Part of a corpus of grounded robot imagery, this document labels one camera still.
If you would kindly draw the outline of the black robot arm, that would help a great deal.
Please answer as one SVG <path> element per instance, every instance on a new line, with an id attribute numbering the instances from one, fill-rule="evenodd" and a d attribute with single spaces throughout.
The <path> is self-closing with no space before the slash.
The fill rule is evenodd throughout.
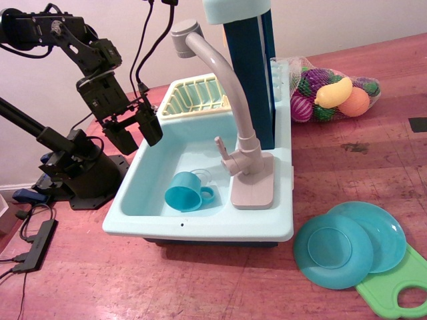
<path id="1" fill-rule="evenodd" d="M 129 155 L 137 144 L 127 127 L 137 123 L 150 146 L 163 137 L 159 121 L 147 98 L 147 86 L 139 78 L 141 63 L 130 71 L 134 99 L 129 100 L 115 78 L 122 64 L 113 43 L 98 37 L 82 17 L 62 12 L 50 3 L 40 13 L 24 13 L 9 8 L 1 11 L 1 48 L 16 55 L 32 58 L 36 46 L 51 53 L 59 47 L 79 67 L 83 78 L 76 83 L 91 114 L 102 126 L 105 136 L 121 153 Z"/>

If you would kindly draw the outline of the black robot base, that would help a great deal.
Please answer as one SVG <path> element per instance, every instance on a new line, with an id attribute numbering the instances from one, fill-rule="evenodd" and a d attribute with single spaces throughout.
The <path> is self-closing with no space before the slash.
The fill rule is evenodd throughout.
<path id="1" fill-rule="evenodd" d="M 73 210 L 98 209 L 113 199 L 129 163 L 122 155 L 106 155 L 95 136 L 72 130 L 67 137 L 50 127 L 36 140 L 51 150 L 39 166 L 43 174 L 32 189 L 52 201 L 68 201 Z"/>

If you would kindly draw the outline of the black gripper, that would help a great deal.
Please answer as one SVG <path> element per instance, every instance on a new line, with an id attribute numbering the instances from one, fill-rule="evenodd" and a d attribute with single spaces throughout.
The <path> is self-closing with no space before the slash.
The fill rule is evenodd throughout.
<path id="1" fill-rule="evenodd" d="M 104 135 L 124 155 L 130 155 L 138 146 L 125 127 L 139 124 L 150 147 L 163 137 L 157 115 L 146 95 L 130 101 L 115 78 L 113 71 L 94 73 L 80 79 L 76 89 L 89 107 Z"/>

